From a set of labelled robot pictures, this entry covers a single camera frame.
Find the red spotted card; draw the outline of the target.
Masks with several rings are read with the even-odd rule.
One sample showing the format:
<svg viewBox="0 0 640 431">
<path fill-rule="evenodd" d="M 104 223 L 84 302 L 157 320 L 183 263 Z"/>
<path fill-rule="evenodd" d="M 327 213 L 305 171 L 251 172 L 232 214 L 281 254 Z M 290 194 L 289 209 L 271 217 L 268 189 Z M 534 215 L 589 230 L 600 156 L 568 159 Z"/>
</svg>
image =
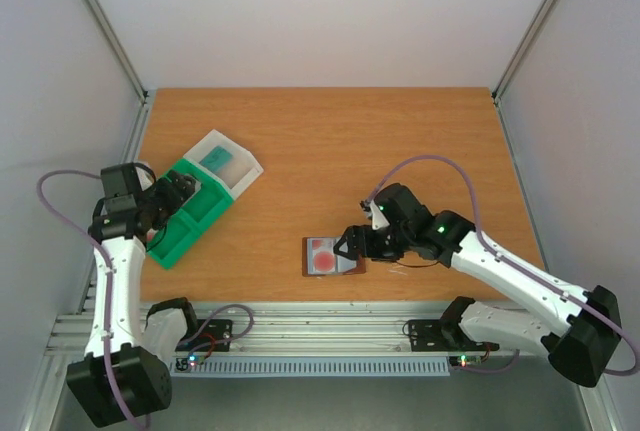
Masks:
<svg viewBox="0 0 640 431">
<path fill-rule="evenodd" d="M 312 237 L 307 240 L 309 275 L 328 275 L 337 271 L 337 258 L 333 250 L 335 241 L 333 237 Z"/>
</svg>

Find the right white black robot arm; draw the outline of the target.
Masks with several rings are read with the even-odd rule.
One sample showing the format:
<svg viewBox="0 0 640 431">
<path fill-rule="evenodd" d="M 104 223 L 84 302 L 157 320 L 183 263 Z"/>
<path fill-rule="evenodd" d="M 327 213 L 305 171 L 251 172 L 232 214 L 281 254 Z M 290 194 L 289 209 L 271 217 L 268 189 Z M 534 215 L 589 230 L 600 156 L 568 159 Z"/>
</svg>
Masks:
<svg viewBox="0 0 640 431">
<path fill-rule="evenodd" d="M 515 256 L 450 210 L 433 214 L 410 189 L 394 183 L 363 210 L 371 222 L 348 227 L 337 255 L 395 262 L 408 252 L 484 282 L 520 305 L 509 311 L 470 297 L 455 298 L 439 319 L 450 350 L 489 343 L 545 357 L 564 378 L 595 387 L 621 341 L 616 296 L 586 290 Z"/>
</svg>

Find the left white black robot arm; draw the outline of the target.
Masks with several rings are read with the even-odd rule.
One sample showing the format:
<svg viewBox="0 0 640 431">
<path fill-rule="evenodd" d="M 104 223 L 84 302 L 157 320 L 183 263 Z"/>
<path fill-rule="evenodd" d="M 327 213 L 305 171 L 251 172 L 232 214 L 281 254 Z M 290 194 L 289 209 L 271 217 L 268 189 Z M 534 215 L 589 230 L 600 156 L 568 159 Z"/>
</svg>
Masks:
<svg viewBox="0 0 640 431">
<path fill-rule="evenodd" d="M 156 177 L 135 162 L 102 169 L 100 181 L 104 195 L 88 228 L 97 246 L 94 319 L 84 357 L 68 366 L 66 382 L 96 427 L 128 421 L 146 430 L 151 414 L 171 403 L 168 362 L 176 347 L 192 348 L 202 332 L 186 298 L 141 315 L 148 234 L 165 229 L 199 184 L 177 171 Z"/>
</svg>

